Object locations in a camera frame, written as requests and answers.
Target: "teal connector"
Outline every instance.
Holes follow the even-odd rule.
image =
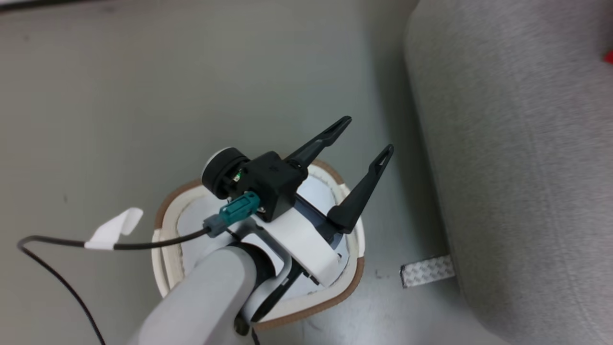
[[[260,207],[260,197],[254,192],[248,192],[219,209],[219,215],[229,227],[255,214],[258,207]]]

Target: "gray floor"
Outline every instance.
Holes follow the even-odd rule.
[[[402,60],[415,5],[116,0],[0,15],[0,343],[95,343],[69,294],[15,250],[20,237],[86,239],[139,206],[131,240],[147,240],[163,197],[216,150],[288,152],[351,115],[322,154],[350,186],[388,142],[397,148],[364,214],[364,277],[344,303],[262,343],[502,344],[455,280],[403,290],[398,278],[401,264],[446,253]],[[82,293],[109,344],[159,301],[148,254],[36,251]]]

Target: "black cable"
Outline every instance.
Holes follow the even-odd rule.
[[[257,337],[255,329],[251,330],[251,338],[253,339],[253,343],[255,343],[255,345],[260,345],[260,339]]]
[[[210,231],[211,229],[207,227],[202,230],[198,230],[194,233],[191,233],[189,235],[180,236],[177,238],[169,239],[167,241],[151,242],[151,243],[115,244],[113,246],[113,250],[143,250],[143,249],[162,248],[162,247],[172,246],[174,244],[179,244],[182,242],[190,241],[194,238],[198,238],[202,235],[205,235],[209,233]],[[77,302],[83,309],[83,312],[85,313],[85,316],[87,316],[89,323],[91,324],[91,328],[94,329],[94,332],[96,333],[96,336],[98,337],[98,341],[100,341],[100,344],[106,345],[106,343],[104,342],[104,338],[102,338],[102,334],[100,333],[100,330],[98,329],[98,326],[96,325],[96,321],[94,321],[94,317],[89,312],[89,309],[85,305],[85,302],[83,302],[83,300],[77,294],[75,289],[73,289],[72,286],[70,286],[70,284],[64,279],[64,277],[62,277],[62,275],[60,275],[55,269],[49,266],[48,263],[46,263],[44,260],[38,257],[38,255],[32,253],[29,249],[25,247],[25,245],[29,242],[42,242],[42,243],[56,244],[58,246],[80,247],[80,248],[85,247],[85,242],[74,241],[71,239],[61,239],[61,238],[35,235],[35,236],[25,237],[21,239],[19,242],[17,242],[17,249],[19,249],[24,254],[32,258],[32,260],[36,261],[40,266],[43,266],[49,273],[51,273],[55,278],[57,278],[57,280],[59,280],[60,283],[62,283],[62,285],[66,289],[68,289],[68,291],[72,294],[72,296],[75,298],[75,300],[77,300]]]
[[[161,248],[172,246],[173,244],[179,244],[182,242],[190,241],[194,238],[198,238],[202,235],[211,232],[209,227],[198,230],[195,233],[191,233],[189,235],[169,239],[161,242],[151,242],[151,243],[115,243],[113,246],[113,250],[143,250],[143,249],[153,249],[153,248]]]

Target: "red object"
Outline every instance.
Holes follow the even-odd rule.
[[[604,60],[610,64],[613,64],[613,51],[609,52],[605,57]]]

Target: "gray fabric cushion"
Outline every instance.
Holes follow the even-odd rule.
[[[613,344],[610,0],[422,0],[406,57],[460,285],[512,344]]]

